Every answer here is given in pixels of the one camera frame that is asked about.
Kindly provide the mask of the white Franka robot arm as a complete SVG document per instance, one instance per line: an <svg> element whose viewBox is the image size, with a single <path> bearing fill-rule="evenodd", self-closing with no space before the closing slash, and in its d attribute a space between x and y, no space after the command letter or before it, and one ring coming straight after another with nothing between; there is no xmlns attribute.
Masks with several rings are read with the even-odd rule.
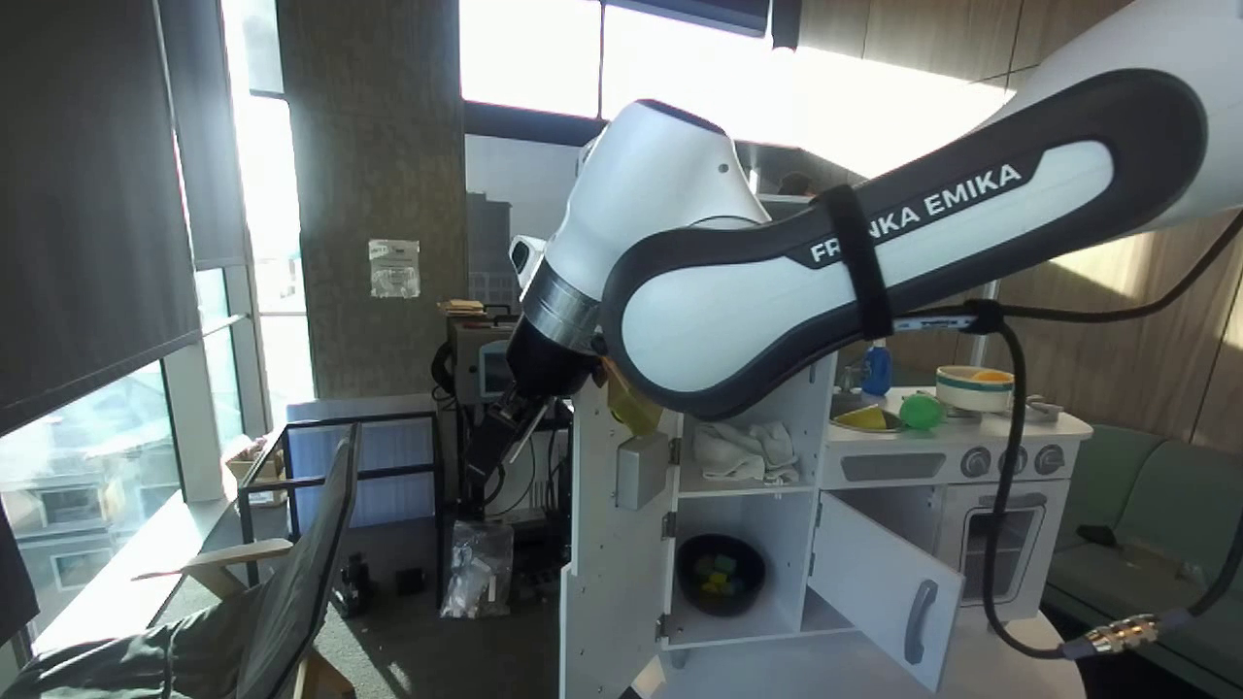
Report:
<svg viewBox="0 0 1243 699"><path fill-rule="evenodd" d="M1243 0L1131 0L975 131L776 222L732 137L663 100L587 148L509 344L513 401L597 362L727 420L923 305L1243 197Z"/></svg>

